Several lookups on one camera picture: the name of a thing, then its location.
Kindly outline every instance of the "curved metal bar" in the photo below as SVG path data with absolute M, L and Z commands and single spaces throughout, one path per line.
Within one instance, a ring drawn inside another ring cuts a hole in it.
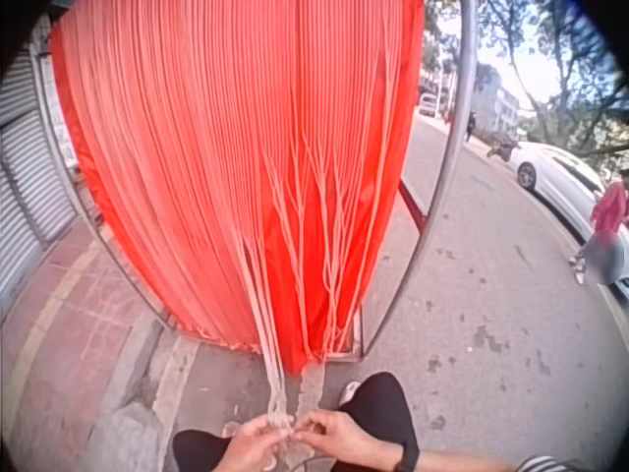
M 468 116 L 470 115 L 470 107 L 472 103 L 472 89 L 474 87 L 474 79 L 476 77 L 477 62 L 477 42 L 478 42 L 478 19 L 477 19 L 477 0 L 461 0 L 461 55 L 459 57 L 460 69 L 459 80 L 457 82 L 456 99 L 454 104 L 454 123 L 448 135 L 443 161 L 437 178 L 436 188 L 432 195 L 429 212 L 426 219 L 426 227 L 413 249 L 409 264 L 402 275 L 402 280 L 393 295 L 393 299 L 384 314 L 384 319 L 377 328 L 369 345 L 366 346 L 362 353 L 362 358 L 372 350 L 373 346 L 382 335 L 384 328 L 391 319 L 391 314 L 397 307 L 400 297 L 404 293 L 409 283 L 411 275 L 415 267 L 422 260 L 426 247 L 430 243 L 430 239 L 434 234 L 434 228 L 438 222 L 436 214 L 441 208 L 443 202 L 448 195 L 452 184 L 452 177 L 456 167 L 457 158 L 463 143 L 463 135 L 467 127 Z
M 61 181 L 62 187 L 66 192 L 66 195 L 70 199 L 75 211 L 77 214 L 86 222 L 89 231 L 92 236 L 98 243 L 100 247 L 109 255 L 114 265 L 122 272 L 123 276 L 129 282 L 129 284 L 133 287 L 136 293 L 140 296 L 140 298 L 146 303 L 146 305 L 150 308 L 150 310 L 155 314 L 155 317 L 159 321 L 159 323 L 169 331 L 172 331 L 174 328 L 168 323 L 168 316 L 166 315 L 166 319 L 164 320 L 162 313 L 160 313 L 152 303 L 146 298 L 140 288 L 136 285 L 136 283 L 131 279 L 123 265 L 120 263 L 112 249 L 107 244 L 107 241 L 104 240 L 100 231 L 96 227 L 94 221 L 89 217 L 89 213 L 87 211 L 86 205 L 84 204 L 81 196 L 79 195 L 79 191 L 75 187 L 72 182 L 72 177 L 70 176 L 70 172 L 66 167 L 63 161 L 63 154 L 61 152 L 61 147 L 59 146 L 59 142 L 57 141 L 57 136 L 54 133 L 54 127 L 52 123 L 52 116 L 50 116 L 50 110 L 47 106 L 46 99 L 46 87 L 44 86 L 43 74 L 41 72 L 41 59 L 37 55 L 36 51 L 30 51 L 30 64 L 32 66 L 32 71 L 34 74 L 33 82 L 35 86 L 35 96 L 37 99 L 37 108 L 39 111 L 39 115 L 41 118 L 41 122 L 44 125 L 44 131 L 46 135 L 46 140 L 48 143 L 48 147 L 50 148 L 50 153 L 52 154 L 52 161 L 55 169 L 57 170 L 57 175 L 59 176 L 59 180 Z

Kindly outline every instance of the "person's right hand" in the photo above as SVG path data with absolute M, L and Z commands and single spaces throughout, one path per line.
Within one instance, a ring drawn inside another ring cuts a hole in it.
M 402 446 L 379 441 L 340 411 L 314 410 L 295 426 L 295 440 L 350 464 L 393 470 Z

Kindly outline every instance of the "asphalt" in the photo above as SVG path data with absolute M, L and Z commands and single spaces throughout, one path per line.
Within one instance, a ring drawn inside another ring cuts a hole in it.
M 416 118 L 404 175 L 426 203 L 444 147 L 443 131 Z M 629 424 L 627 345 L 599 287 L 574 282 L 568 233 L 473 151 L 461 152 L 432 244 L 390 324 L 363 362 L 326 366 L 320 406 L 333 407 L 347 381 L 390 371 L 423 448 L 513 462 L 549 453 L 604 470 Z M 365 302 L 367 338 L 417 237 L 399 203 L 389 228 L 378 288 Z M 288 390 L 294 411 L 299 380 Z M 259 358 L 203 345 L 174 430 L 217 433 L 225 421 L 259 414 L 267 399 Z

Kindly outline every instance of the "car wheel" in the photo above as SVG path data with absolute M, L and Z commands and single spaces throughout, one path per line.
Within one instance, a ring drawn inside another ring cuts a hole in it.
M 518 183 L 527 190 L 533 190 L 538 179 L 535 167 L 529 162 L 525 162 L 518 169 Z

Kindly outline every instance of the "wristwatch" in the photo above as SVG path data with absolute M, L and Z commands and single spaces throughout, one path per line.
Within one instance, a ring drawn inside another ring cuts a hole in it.
M 420 460 L 420 447 L 417 440 L 412 439 L 402 443 L 402 460 L 395 466 L 394 472 L 415 472 L 417 461 Z

